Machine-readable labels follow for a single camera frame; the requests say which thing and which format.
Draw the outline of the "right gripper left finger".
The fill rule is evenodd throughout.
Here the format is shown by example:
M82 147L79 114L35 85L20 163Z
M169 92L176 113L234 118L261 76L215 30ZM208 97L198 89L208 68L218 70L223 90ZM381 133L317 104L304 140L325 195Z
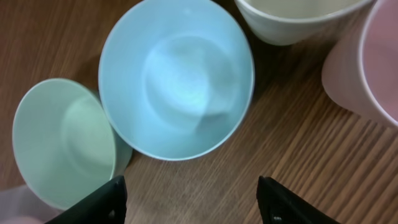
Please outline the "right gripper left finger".
M125 178L119 175L46 224L124 224Z

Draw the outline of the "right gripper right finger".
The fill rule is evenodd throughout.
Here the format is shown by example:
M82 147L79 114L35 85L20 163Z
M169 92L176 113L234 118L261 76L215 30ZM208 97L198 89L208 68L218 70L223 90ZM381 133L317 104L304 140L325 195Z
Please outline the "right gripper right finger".
M256 198L263 224L339 224L271 177L259 177Z

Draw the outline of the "pink small bowl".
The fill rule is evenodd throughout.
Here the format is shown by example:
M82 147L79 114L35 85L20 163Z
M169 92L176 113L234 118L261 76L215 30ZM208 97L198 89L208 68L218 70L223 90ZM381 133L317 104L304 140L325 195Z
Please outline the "pink small bowl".
M45 223L62 212L47 205L26 185L1 191L1 223L15 218L32 218Z

